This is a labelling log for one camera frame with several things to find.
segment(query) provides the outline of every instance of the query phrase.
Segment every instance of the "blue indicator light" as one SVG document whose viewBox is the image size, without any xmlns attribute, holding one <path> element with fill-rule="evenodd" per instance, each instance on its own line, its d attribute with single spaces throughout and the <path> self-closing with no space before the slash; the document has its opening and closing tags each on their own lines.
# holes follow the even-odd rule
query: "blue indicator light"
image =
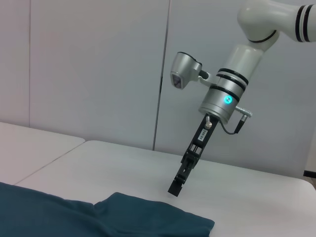
<svg viewBox="0 0 316 237">
<path fill-rule="evenodd" d="M 230 95 L 225 96 L 224 102 L 225 102 L 226 104 L 230 104 L 232 101 L 233 101 L 232 96 L 230 96 Z"/>
</svg>

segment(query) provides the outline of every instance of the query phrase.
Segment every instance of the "robotic arm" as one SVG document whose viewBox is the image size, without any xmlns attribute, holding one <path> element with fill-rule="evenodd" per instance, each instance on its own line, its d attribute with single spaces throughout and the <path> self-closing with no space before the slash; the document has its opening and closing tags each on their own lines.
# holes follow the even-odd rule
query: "robotic arm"
<svg viewBox="0 0 316 237">
<path fill-rule="evenodd" d="M 168 192 L 178 196 L 191 170 L 197 164 L 218 122 L 228 134 L 240 131 L 252 112 L 237 106 L 264 52 L 284 32 L 298 42 L 316 41 L 316 6 L 292 6 L 271 0 L 248 0 L 238 13 L 238 23 L 248 38 L 247 45 L 237 45 L 216 77 L 202 70 L 202 63 L 192 56 L 178 52 L 170 77 L 174 87 L 183 89 L 191 80 L 209 86 L 199 111 L 205 114 L 182 160 Z M 234 110 L 242 113 L 234 132 L 228 123 Z"/>
</svg>

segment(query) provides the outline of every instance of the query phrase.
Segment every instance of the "cable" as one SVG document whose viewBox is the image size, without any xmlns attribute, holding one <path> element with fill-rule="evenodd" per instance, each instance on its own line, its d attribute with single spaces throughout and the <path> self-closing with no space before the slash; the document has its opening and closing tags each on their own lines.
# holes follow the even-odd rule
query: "cable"
<svg viewBox="0 0 316 237">
<path fill-rule="evenodd" d="M 236 134 L 235 132 L 229 132 L 229 131 L 227 131 L 226 128 L 225 128 L 225 126 L 224 126 L 224 124 L 223 124 L 223 122 L 222 122 L 220 119 L 219 119 L 219 122 L 221 123 L 221 126 L 222 126 L 223 130 L 224 130 L 227 134 L 229 134 L 229 135 L 234 135 L 234 134 Z"/>
</svg>

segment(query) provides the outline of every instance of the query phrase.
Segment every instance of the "teal cloth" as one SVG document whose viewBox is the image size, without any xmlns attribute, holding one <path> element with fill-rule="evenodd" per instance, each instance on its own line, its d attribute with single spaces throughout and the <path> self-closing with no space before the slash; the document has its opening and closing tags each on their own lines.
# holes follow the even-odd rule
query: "teal cloth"
<svg viewBox="0 0 316 237">
<path fill-rule="evenodd" d="M 0 183 L 0 237 L 208 237 L 214 222 L 120 193 L 95 205 Z"/>
</svg>

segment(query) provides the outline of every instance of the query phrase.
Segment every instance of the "white table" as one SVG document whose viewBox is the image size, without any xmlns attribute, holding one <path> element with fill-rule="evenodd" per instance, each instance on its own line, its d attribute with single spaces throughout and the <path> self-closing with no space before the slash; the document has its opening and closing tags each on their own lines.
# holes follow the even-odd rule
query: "white table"
<svg viewBox="0 0 316 237">
<path fill-rule="evenodd" d="M 167 192 L 181 156 L 85 142 L 18 185 L 96 203 L 114 192 L 167 202 L 212 219 L 212 237 L 316 234 L 316 191 L 306 181 L 200 160 L 179 197 Z"/>
<path fill-rule="evenodd" d="M 16 184 L 84 140 L 0 122 L 0 182 Z"/>
</svg>

